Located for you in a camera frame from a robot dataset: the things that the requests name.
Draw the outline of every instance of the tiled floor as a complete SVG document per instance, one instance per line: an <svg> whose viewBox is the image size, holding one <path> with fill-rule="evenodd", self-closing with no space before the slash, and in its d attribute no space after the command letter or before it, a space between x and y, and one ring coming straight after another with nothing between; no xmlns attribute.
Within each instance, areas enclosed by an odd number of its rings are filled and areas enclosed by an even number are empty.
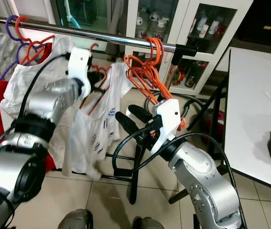
<svg viewBox="0 0 271 229"><path fill-rule="evenodd" d="M121 110L125 112L129 104L142 105L143 100L141 94L131 90L123 97ZM195 114L196 109L192 107L186 117L188 123ZM121 129L121 137L126 135ZM205 148L200 139L192 141ZM112 153L117 144L115 142L108 151ZM134 147L133 141L126 145L122 154L132 156ZM125 160L118 163L122 167L131 166ZM113 173L110 158L99 163L98 168L103 173ZM237 174L235 179L248 228L271 229L271 189ZM55 229L69 211L87 208L93 213L95 229L131 229L134 218L138 216L152 217L166 229L192 229L194 209L190 198L185 197L172 205L168 203L168 199L182 189L161 158L156 158L140 171L134 205L128 201L130 187L126 182L109 179L92 181L82 175L65 177L60 172L51 172L47 174L39 195L17 209L12 224L20 229Z"/></svg>

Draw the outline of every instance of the white t-shirt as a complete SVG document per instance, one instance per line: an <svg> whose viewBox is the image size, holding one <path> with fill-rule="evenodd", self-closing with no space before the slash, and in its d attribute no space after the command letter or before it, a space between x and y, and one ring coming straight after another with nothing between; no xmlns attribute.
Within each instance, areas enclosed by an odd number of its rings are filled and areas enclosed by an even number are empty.
<svg viewBox="0 0 271 229"><path fill-rule="evenodd" d="M1 114L8 114L12 118L16 118L20 111L22 99L36 73L40 68L50 59L67 52L71 52L74 47L74 42L71 37L56 35L53 41L52 52L44 60L43 63L34 66L17 65L6 91L3 95L3 100L0 103ZM41 72L36 80L34 87L30 94L35 91L43 89L43 87L50 82L67 78L65 71L67 70L68 60L64 57L54 60ZM54 131L54 135L49 142L48 152L53 158L61 158L61 160L54 160L57 167L62 167L65 144L68 139L69 128L74 120L76 111L79 107L79 102L75 103L72 107L68 108L62 116L58 126Z"/></svg>
<svg viewBox="0 0 271 229"><path fill-rule="evenodd" d="M100 179L101 174L94 165L96 161L105 158L107 147L112 141L120 139L115 113L120 110L120 98L132 87L125 75L127 69L123 62L112 64L103 86L109 86L109 90L93 112L88 115L101 93L95 93L98 96L77 111L65 148L63 174L69 175L71 171L75 171Z"/></svg>

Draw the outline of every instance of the white table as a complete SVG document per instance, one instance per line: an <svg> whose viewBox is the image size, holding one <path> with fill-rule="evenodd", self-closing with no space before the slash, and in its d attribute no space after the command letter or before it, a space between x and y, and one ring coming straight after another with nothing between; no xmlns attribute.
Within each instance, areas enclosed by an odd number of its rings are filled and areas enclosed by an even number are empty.
<svg viewBox="0 0 271 229"><path fill-rule="evenodd" d="M271 54L232 48L225 152L236 172L271 187Z"/></svg>

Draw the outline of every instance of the white cabinet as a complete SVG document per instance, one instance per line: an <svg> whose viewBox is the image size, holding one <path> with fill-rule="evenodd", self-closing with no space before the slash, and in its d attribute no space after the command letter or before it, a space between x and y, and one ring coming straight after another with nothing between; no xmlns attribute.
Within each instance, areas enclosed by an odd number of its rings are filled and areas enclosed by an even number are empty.
<svg viewBox="0 0 271 229"><path fill-rule="evenodd" d="M129 0L127 36L157 36L172 44L198 45L195 57L183 56L174 83L173 93L198 95L217 65L252 0ZM163 26L159 19L169 21ZM140 59L149 49L126 46L126 54ZM165 79L173 53L164 55L158 66Z"/></svg>

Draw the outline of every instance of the metal rail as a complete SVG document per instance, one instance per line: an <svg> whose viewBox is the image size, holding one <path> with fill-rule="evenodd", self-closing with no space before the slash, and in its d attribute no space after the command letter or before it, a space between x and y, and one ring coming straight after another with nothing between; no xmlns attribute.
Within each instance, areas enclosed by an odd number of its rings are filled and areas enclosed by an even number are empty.
<svg viewBox="0 0 271 229"><path fill-rule="evenodd" d="M0 24L4 25L6 23L6 19L7 18L0 17ZM15 26L15 21L10 21L9 25ZM97 41L110 42L110 43L115 43L115 44L130 45L134 47L141 47L141 48L151 47L150 43L145 41L144 39L117 36L117 35L108 34L108 33L80 30L80 29L74 29L74 28L67 28L63 26L48 24L42 21L33 21L33 20L22 21L19 27L30 29L30 30L54 32L54 33L59 33L59 34L64 34L64 35L71 35L75 37L89 38L89 39L93 39ZM175 51L174 44L164 43L163 46L164 46L164 51L166 52Z"/></svg>

